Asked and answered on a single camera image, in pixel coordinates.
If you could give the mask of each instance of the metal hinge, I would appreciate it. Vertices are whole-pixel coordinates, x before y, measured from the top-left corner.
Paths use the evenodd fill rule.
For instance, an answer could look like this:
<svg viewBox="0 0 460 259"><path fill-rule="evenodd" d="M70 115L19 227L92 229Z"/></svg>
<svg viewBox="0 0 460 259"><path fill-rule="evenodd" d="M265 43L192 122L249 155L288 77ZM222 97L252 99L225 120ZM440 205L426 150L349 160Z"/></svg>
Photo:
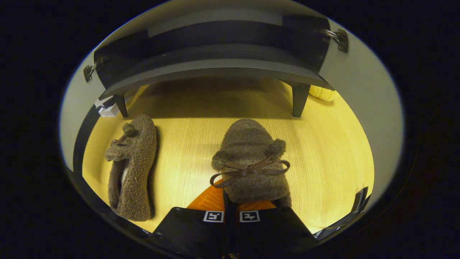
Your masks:
<svg viewBox="0 0 460 259"><path fill-rule="evenodd" d="M322 34L332 38L339 45L340 51L345 53L348 52L348 33L346 31L339 29L336 32L332 32L324 29Z"/></svg>
<svg viewBox="0 0 460 259"><path fill-rule="evenodd" d="M83 69L83 74L85 75L85 79L86 81L90 81L91 80L91 74L94 72L94 70L96 69L101 69L105 62L107 62L107 58L105 57L100 57L98 60L96 60L96 62L94 63L94 65L87 65L84 69Z"/></svg>

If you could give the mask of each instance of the slipper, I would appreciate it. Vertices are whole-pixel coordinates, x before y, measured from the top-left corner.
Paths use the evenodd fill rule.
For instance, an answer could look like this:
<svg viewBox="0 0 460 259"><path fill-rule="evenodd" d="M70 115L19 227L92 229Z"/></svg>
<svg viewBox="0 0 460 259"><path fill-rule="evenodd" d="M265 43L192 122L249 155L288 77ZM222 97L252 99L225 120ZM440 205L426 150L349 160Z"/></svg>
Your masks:
<svg viewBox="0 0 460 259"><path fill-rule="evenodd" d="M230 126L220 150L213 156L211 165L220 173L210 183L224 188L235 203L270 200L276 206L291 206L285 176L290 164L279 160L285 151L286 142L273 140L255 120L238 120ZM214 183L219 175L223 181Z"/></svg>
<svg viewBox="0 0 460 259"><path fill-rule="evenodd" d="M147 179L155 159L156 128L147 115L123 126L124 135L105 152L113 161L109 177L109 205L120 217L146 221L153 217Z"/></svg>

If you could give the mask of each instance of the wooden floor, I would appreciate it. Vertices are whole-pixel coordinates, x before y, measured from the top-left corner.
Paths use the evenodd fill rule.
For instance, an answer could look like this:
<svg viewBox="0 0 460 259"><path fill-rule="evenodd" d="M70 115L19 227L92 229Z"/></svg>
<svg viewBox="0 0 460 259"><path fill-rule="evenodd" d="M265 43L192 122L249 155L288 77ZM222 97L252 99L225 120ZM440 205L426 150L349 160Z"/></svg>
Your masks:
<svg viewBox="0 0 460 259"><path fill-rule="evenodd" d="M174 206L186 207L209 187L216 173L211 158L226 130L240 118L253 118L273 138L284 139L282 159L293 210L315 233L351 211L355 194L374 184L374 163L367 138L347 103L310 96L301 118L292 117L291 87L278 80L194 79L144 86L127 103L128 118L101 117L88 140L83 177L108 204L112 162L103 154L121 126L145 113L159 131L153 167L155 216L133 222L153 232Z"/></svg>

